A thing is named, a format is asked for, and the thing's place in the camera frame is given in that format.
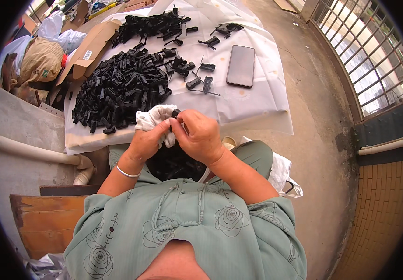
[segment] tablecloth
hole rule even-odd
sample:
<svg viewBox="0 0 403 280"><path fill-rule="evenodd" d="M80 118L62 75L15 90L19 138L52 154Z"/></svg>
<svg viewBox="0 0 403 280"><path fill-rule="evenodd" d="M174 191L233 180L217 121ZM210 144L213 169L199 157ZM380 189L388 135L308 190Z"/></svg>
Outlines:
<svg viewBox="0 0 403 280"><path fill-rule="evenodd" d="M179 14L190 17L187 27L198 26L198 31L185 34L180 39L184 44L178 47L174 43L168 44L167 48L177 48L178 55L183 59L192 61L196 67L204 56L203 63L216 65L213 73L200 70L198 75L214 78L211 92L221 94L203 94L202 92L188 91L185 83L195 78L190 74L184 81L182 76L174 74L169 82L172 89L164 104L177 105L179 109L197 109L201 113L218 120L222 130L262 130L272 129L284 133L293 134L287 93L283 75L283 68L279 52L272 35L265 31L260 20L249 10L239 9L237 1L224 0L159 0L153 8L118 13L107 17L120 19L125 22L125 15L150 16L161 14L164 10L170 10L173 5L179 9ZM210 33L215 26L222 23L235 22L245 28L233 31L229 39L214 32L220 43L212 50L198 40L206 41L212 36ZM126 44L120 44L109 49L101 61L110 59L120 51L138 44L140 37L133 37ZM146 48L148 53L162 50L164 42L160 38L148 38ZM256 62L253 87L250 89L235 87L226 84L226 76L233 45L251 47L256 50ZM74 124L71 111L75 107L76 93L80 89L81 82L74 82L69 89L74 94L71 101L65 101L65 147L68 155L82 152L95 151L108 145L116 145L131 142L134 134L134 125L117 130L111 135L103 134L103 128L90 133L88 127L80 123Z"/></svg>

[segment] barcode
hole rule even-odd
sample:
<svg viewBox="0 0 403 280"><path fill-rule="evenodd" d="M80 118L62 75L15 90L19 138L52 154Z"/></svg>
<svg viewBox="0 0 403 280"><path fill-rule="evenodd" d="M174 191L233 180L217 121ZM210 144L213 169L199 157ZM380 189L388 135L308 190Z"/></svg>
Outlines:
<svg viewBox="0 0 403 280"><path fill-rule="evenodd" d="M88 60L91 57L92 51L86 51L85 56L83 57L84 60Z"/></svg>

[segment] bracelet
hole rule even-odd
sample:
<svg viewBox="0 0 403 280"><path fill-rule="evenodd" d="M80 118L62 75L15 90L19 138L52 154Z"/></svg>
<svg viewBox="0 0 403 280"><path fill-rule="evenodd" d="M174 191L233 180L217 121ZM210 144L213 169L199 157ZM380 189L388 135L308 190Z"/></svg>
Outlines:
<svg viewBox="0 0 403 280"><path fill-rule="evenodd" d="M118 162L116 162L116 167L117 167L117 169L119 170L119 172L122 173L123 175L125 175L125 176L127 176L127 177L130 177L130 178L137 178L137 177L139 177L139 176L141 175L141 172L142 172L142 171L139 172L139 174L137 174L137 175L126 174L124 171L120 170L119 165L117 165Z"/></svg>

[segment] phone screen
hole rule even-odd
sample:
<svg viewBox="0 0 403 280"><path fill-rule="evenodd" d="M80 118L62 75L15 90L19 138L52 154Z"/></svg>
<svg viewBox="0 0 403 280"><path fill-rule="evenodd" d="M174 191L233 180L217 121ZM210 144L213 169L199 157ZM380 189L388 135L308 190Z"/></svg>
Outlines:
<svg viewBox="0 0 403 280"><path fill-rule="evenodd" d="M254 79L254 49L234 45L227 75L227 83L252 87Z"/></svg>

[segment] lap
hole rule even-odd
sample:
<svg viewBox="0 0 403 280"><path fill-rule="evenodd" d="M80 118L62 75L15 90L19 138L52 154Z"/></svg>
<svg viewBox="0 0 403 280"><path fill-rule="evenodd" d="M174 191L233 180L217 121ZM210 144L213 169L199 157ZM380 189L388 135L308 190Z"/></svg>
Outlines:
<svg viewBox="0 0 403 280"><path fill-rule="evenodd" d="M130 144L121 144L111 145L108 147L109 167L111 170L115 167L116 162L119 161L120 156L128 149L129 146ZM231 152L244 163L254 168L257 172L259 172L260 175L268 179L271 172L271 165L273 163L273 152L266 143L260 140L253 140L231 149ZM150 174L147 166L144 165L141 176L139 177L135 188L158 183L161 183L161 180ZM210 179L208 183L229 189L229 186L217 176Z"/></svg>

